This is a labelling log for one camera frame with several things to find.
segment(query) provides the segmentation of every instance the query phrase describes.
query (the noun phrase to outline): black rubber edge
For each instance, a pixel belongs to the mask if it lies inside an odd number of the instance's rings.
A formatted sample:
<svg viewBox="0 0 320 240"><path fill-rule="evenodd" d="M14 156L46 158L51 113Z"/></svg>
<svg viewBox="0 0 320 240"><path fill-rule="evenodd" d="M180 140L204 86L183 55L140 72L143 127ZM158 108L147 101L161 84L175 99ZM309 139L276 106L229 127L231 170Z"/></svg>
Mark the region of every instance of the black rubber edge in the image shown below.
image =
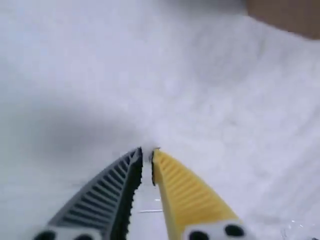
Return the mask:
<svg viewBox="0 0 320 240"><path fill-rule="evenodd" d="M156 181L155 181L155 164L154 164L154 155L155 155L155 150L160 149L160 147L156 147L152 153L149 156L149 162L151 162L151 174L152 174L152 184L153 186L156 186Z"/></svg>
<svg viewBox="0 0 320 240"><path fill-rule="evenodd" d="M125 240L142 168L143 153L138 147L88 182L48 224L93 228L101 233L103 240Z"/></svg>

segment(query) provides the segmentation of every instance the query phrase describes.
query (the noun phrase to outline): cardboard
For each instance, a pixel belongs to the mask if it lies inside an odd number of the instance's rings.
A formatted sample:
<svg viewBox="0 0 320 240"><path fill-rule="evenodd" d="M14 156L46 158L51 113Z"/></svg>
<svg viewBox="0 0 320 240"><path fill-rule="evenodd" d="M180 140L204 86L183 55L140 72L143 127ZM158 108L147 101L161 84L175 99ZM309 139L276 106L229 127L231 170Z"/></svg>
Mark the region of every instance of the cardboard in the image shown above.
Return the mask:
<svg viewBox="0 0 320 240"><path fill-rule="evenodd" d="M276 28L320 39L320 0L246 0L249 16Z"/></svg>

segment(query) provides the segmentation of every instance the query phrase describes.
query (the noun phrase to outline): black screw hole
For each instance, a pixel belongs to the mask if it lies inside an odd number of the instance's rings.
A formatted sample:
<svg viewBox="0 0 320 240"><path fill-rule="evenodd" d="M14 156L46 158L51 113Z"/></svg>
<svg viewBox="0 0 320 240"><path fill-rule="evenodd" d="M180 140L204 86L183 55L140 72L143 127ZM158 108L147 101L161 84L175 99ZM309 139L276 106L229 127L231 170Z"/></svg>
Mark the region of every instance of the black screw hole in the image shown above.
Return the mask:
<svg viewBox="0 0 320 240"><path fill-rule="evenodd" d="M189 240L209 240L209 236L203 231L193 231L189 235Z"/></svg>
<svg viewBox="0 0 320 240"><path fill-rule="evenodd" d="M81 234L77 236L74 240L94 240L94 238L89 234Z"/></svg>
<svg viewBox="0 0 320 240"><path fill-rule="evenodd" d="M54 231L48 230L39 233L33 240L55 240L56 233Z"/></svg>
<svg viewBox="0 0 320 240"><path fill-rule="evenodd" d="M243 237L245 235L242 227L233 224L227 225L224 231L229 237Z"/></svg>

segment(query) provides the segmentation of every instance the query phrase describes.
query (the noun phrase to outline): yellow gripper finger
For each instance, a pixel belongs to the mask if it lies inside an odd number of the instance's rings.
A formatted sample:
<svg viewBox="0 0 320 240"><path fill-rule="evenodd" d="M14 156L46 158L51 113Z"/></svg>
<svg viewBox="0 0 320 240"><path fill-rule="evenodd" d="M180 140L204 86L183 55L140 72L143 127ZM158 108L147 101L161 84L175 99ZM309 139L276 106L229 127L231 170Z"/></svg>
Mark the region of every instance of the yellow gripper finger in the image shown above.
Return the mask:
<svg viewBox="0 0 320 240"><path fill-rule="evenodd" d="M183 236L190 227L195 226L200 226L200 229L204 226L209 226L211 230L227 229L228 226L235 226L234 223L236 223L236 227L241 226L239 229L243 230L237 215L215 191L182 163L159 149L155 149L152 156L152 181L160 190L170 240L193 239ZM222 235L219 239L228 239L228 234Z"/></svg>

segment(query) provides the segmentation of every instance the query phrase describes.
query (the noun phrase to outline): wrinkled white sheet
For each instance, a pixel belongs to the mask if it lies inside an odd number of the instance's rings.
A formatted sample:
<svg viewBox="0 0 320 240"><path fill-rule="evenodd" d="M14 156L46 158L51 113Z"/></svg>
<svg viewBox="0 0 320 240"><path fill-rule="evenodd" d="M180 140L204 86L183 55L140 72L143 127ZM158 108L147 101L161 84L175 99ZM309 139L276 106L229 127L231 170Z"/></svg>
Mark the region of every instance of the wrinkled white sheet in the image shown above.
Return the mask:
<svg viewBox="0 0 320 240"><path fill-rule="evenodd" d="M260 239L319 222L320 42L240 0L4 0L0 32L2 239L139 145L194 170ZM138 191L128 239L166 239L161 213L136 214L156 197Z"/></svg>

